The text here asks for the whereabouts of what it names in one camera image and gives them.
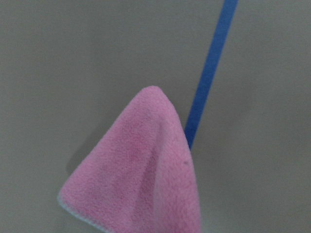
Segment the pink microfiber cloth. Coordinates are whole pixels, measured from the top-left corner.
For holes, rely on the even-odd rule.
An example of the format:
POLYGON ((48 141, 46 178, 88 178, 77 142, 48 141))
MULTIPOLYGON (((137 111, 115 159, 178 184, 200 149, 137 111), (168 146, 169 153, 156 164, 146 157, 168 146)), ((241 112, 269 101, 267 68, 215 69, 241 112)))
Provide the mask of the pink microfiber cloth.
POLYGON ((190 149, 159 87, 142 89, 64 183, 58 202, 104 233, 199 233, 190 149))

